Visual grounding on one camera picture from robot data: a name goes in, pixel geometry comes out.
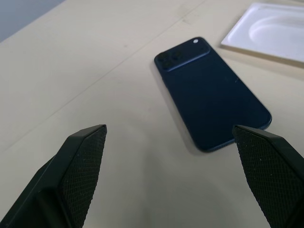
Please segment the white phone box base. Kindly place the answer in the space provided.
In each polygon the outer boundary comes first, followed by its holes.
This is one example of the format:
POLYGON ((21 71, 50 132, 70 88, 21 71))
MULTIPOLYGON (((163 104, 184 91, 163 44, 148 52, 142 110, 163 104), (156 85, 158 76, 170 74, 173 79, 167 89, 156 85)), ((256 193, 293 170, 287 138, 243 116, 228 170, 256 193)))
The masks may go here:
POLYGON ((253 3, 221 44, 304 63, 304 6, 253 3))

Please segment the dark blue smartphone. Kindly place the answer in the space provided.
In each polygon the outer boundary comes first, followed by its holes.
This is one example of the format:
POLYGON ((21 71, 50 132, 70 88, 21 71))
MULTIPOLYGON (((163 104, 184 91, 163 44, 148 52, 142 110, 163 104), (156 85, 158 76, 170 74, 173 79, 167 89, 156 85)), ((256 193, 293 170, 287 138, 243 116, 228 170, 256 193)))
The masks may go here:
POLYGON ((235 125, 263 130, 271 124, 268 109, 204 38, 163 51, 154 63, 201 151, 233 143, 235 125))

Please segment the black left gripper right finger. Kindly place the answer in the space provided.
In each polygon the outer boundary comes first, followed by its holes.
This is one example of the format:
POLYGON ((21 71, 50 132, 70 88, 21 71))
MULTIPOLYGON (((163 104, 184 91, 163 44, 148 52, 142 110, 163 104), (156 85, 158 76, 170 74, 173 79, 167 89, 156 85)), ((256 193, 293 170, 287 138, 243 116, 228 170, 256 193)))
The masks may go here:
POLYGON ((247 183, 271 228, 304 228, 304 157, 283 137, 235 125, 247 183))

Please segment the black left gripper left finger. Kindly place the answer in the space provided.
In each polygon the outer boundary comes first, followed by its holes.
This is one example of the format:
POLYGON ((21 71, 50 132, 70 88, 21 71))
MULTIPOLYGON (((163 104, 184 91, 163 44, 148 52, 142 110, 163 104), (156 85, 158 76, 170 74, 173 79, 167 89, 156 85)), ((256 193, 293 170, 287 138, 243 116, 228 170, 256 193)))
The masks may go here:
POLYGON ((97 186, 107 127, 80 130, 33 176, 0 228, 82 228, 97 186))

